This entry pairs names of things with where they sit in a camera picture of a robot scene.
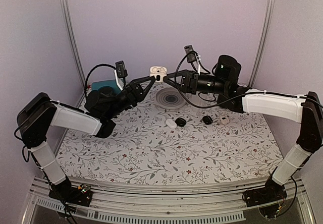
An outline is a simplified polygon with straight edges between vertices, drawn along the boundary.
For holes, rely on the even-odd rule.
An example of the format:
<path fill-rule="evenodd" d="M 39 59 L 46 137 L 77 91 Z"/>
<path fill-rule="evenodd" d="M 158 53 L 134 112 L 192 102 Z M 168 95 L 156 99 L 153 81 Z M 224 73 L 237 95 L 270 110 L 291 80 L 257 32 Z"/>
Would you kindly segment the beige earbud charging case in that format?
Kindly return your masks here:
<path fill-rule="evenodd" d="M 152 66 L 150 67 L 149 75 L 155 78 L 156 83 L 162 83 L 164 77 L 167 75 L 167 68 L 163 66 Z"/>

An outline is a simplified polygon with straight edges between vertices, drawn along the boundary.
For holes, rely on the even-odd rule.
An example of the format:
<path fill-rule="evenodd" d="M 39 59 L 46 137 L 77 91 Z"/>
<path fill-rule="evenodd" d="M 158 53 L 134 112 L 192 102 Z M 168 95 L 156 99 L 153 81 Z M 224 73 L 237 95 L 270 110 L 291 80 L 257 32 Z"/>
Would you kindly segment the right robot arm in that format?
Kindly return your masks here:
<path fill-rule="evenodd" d="M 296 144 L 274 169 L 265 186 L 250 189 L 242 199 L 248 207 L 287 197 L 284 184 L 322 147 L 322 105 L 315 92 L 288 95 L 260 91 L 238 85 L 241 65 L 229 55 L 221 55 L 212 73 L 179 70 L 163 81 L 180 94 L 197 92 L 219 95 L 217 105 L 237 113 L 259 113 L 300 123 Z"/>

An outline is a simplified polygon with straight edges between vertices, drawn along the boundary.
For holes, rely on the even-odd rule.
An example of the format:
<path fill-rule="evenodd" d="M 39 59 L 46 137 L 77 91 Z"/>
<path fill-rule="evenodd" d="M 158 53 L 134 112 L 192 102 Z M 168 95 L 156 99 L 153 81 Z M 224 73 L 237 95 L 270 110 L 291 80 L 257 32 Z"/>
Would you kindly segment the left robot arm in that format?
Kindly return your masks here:
<path fill-rule="evenodd" d="M 19 140 L 30 152 L 37 166 L 44 172 L 50 184 L 50 198 L 61 203 L 89 207 L 93 192 L 89 185 L 73 187 L 47 143 L 50 127 L 80 131 L 97 138 L 107 138 L 116 124 L 113 118 L 122 111 L 142 102 L 155 77 L 132 80 L 117 95 L 108 95 L 102 90 L 92 90 L 87 97 L 86 111 L 54 101 L 46 93 L 39 93 L 17 116 Z"/>

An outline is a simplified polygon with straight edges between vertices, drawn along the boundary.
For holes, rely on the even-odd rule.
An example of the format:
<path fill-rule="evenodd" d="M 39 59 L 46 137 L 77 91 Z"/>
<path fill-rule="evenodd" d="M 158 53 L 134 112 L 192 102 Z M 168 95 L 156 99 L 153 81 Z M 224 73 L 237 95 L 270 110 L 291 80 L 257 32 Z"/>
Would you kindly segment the white oval earbud case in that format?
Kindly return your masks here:
<path fill-rule="evenodd" d="M 173 121 L 172 119 L 167 119 L 165 121 L 166 125 L 170 128 L 170 129 L 176 129 L 177 124 L 175 121 Z"/>

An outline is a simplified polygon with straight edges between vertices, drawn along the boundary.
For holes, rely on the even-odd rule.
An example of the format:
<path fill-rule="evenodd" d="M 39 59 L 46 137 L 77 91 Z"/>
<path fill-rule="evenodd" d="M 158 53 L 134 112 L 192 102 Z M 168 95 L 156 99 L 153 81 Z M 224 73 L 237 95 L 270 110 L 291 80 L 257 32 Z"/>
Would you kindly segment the black glossy earbud case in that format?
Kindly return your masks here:
<path fill-rule="evenodd" d="M 177 124 L 177 126 L 179 126 L 179 127 L 183 127 L 183 126 L 185 126 L 185 125 L 187 124 L 186 120 L 185 120 L 185 119 L 183 119 L 183 118 L 177 118 L 177 119 L 175 120 L 175 123 L 176 123 L 176 124 Z"/>

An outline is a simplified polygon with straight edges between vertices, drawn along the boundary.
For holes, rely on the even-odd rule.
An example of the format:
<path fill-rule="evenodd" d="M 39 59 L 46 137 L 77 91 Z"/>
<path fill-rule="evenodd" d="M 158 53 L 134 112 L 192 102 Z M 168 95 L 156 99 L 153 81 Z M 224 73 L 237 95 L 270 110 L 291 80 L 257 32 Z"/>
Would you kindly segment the small black earbud case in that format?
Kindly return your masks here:
<path fill-rule="evenodd" d="M 206 124 L 206 125 L 210 125 L 213 123 L 213 120 L 210 116 L 203 116 L 202 121 Z"/>

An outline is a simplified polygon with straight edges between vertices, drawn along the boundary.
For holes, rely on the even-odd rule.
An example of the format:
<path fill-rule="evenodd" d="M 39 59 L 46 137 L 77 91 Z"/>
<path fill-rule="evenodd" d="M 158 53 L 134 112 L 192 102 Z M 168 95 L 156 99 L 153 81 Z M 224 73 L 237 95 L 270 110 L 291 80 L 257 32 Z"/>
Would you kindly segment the small beige earbud case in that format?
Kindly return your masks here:
<path fill-rule="evenodd" d="M 220 119 L 220 122 L 224 125 L 226 125 L 230 122 L 229 118 L 226 116 L 220 116 L 219 119 Z"/>

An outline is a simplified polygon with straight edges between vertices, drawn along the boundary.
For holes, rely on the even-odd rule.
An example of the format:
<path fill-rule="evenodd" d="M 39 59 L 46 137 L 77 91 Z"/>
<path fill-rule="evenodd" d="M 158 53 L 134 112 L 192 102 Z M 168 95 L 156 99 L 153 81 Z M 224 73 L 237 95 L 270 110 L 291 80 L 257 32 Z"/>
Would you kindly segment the spiral patterned plate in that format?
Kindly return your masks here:
<path fill-rule="evenodd" d="M 156 93 L 154 103 L 163 109 L 169 110 L 180 109 L 187 104 L 181 94 L 171 87 L 159 90 Z"/>

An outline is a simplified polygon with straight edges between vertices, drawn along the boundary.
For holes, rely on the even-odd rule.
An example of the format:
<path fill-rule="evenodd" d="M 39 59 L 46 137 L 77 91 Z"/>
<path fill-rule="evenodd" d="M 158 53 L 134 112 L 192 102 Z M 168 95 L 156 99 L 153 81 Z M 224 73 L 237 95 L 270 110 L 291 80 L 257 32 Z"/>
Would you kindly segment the teal cylindrical speaker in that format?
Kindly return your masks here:
<path fill-rule="evenodd" d="M 103 87 L 111 87 L 113 89 L 114 94 L 118 94 L 121 92 L 115 80 L 98 81 L 98 82 L 93 82 L 91 84 L 92 90 L 99 90 Z"/>

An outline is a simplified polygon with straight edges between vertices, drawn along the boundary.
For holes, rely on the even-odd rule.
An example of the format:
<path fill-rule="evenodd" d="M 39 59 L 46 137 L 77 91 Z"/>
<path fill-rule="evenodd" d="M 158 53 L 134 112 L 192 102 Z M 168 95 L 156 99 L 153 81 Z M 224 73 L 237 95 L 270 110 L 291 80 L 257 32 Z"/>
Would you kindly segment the floral patterned table mat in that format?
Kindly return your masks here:
<path fill-rule="evenodd" d="M 155 84 L 142 103 L 118 115 L 106 139 L 69 130 L 57 154 L 64 172 L 115 183 L 195 185 L 266 177 L 282 161 L 262 115 L 190 105 L 163 109 L 154 100 L 165 87 Z M 203 116 L 213 123 L 206 125 Z M 220 116 L 230 122 L 222 124 Z M 165 121 L 177 118 L 187 124 L 170 129 Z"/>

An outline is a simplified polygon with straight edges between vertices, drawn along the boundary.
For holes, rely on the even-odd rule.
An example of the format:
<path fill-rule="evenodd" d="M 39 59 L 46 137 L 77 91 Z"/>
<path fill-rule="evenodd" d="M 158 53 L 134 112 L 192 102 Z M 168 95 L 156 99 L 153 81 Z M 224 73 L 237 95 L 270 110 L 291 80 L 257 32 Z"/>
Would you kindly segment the left aluminium frame post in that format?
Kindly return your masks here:
<path fill-rule="evenodd" d="M 77 48 L 77 43 L 73 31 L 73 25 L 72 25 L 72 19 L 71 19 L 71 14 L 69 10 L 69 4 L 68 0 L 60 0 L 61 7 L 62 7 L 62 12 L 63 12 L 63 17 L 66 25 L 66 30 L 67 30 L 67 35 L 69 39 L 69 43 L 71 46 L 72 50 L 72 55 L 74 58 L 74 62 L 76 65 L 77 73 L 80 77 L 80 80 L 83 82 L 85 81 L 85 76 L 84 76 L 84 70 L 80 61 L 80 56 Z"/>

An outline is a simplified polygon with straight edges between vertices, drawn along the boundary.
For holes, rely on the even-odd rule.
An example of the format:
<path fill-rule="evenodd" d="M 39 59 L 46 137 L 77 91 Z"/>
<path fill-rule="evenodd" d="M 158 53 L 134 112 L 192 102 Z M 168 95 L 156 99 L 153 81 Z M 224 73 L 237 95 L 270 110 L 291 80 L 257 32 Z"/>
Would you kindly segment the aluminium frame post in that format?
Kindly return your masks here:
<path fill-rule="evenodd" d="M 85 76 L 84 76 L 84 70 L 80 61 L 80 56 L 77 48 L 77 43 L 73 31 L 73 25 L 72 25 L 72 19 L 71 19 L 71 14 L 69 10 L 69 4 L 68 0 L 60 0 L 61 7 L 62 7 L 62 12 L 63 12 L 63 17 L 66 25 L 66 30 L 67 30 L 67 35 L 69 39 L 69 43 L 71 46 L 72 50 L 72 55 L 74 58 L 74 62 L 76 65 L 77 73 L 80 77 L 80 80 L 83 82 L 85 81 Z"/>
<path fill-rule="evenodd" d="M 275 7 L 275 0 L 267 0 L 260 40 L 259 40 L 256 55 L 255 55 L 255 60 L 254 60 L 254 64 L 252 67 L 251 75 L 250 75 L 250 78 L 248 81 L 248 86 L 251 88 L 254 87 L 254 85 L 255 85 L 256 78 L 257 78 L 257 75 L 258 75 L 258 72 L 260 69 L 260 65 L 262 62 L 262 57 L 263 57 L 264 50 L 265 50 L 267 36 L 268 36 L 269 30 L 270 30 L 270 24 L 271 24 L 271 20 L 272 20 L 274 7 Z"/>

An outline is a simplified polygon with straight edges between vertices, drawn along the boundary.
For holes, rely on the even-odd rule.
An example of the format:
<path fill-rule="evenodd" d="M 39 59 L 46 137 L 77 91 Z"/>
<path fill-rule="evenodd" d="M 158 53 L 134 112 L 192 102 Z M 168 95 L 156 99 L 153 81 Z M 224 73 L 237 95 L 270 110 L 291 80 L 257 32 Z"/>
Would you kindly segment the front aluminium rail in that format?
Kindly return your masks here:
<path fill-rule="evenodd" d="M 135 185 L 71 178 L 74 186 L 89 184 L 89 207 L 72 205 L 66 218 L 63 205 L 48 195 L 48 183 L 35 178 L 21 223 L 316 223 L 302 180 L 285 185 L 282 216 L 268 219 L 273 203 L 247 206 L 242 195 L 264 186 L 265 178 L 200 185 Z"/>

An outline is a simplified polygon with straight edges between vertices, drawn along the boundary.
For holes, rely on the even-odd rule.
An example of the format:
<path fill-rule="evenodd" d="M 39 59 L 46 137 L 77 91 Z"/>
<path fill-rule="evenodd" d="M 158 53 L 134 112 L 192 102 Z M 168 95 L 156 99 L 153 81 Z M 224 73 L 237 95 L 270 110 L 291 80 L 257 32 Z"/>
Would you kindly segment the right aluminium frame post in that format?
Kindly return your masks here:
<path fill-rule="evenodd" d="M 275 0 L 267 0 L 260 40 L 259 40 L 256 55 L 255 55 L 255 60 L 254 60 L 254 64 L 252 67 L 251 75 L 250 75 L 250 78 L 248 81 L 248 86 L 251 88 L 254 87 L 254 85 L 255 85 L 256 78 L 257 78 L 257 75 L 258 75 L 258 72 L 260 69 L 260 65 L 262 62 L 262 57 L 263 57 L 264 50 L 265 50 L 267 36 L 268 36 L 269 30 L 270 30 L 270 24 L 271 24 L 271 20 L 272 20 L 274 7 L 275 7 Z"/>

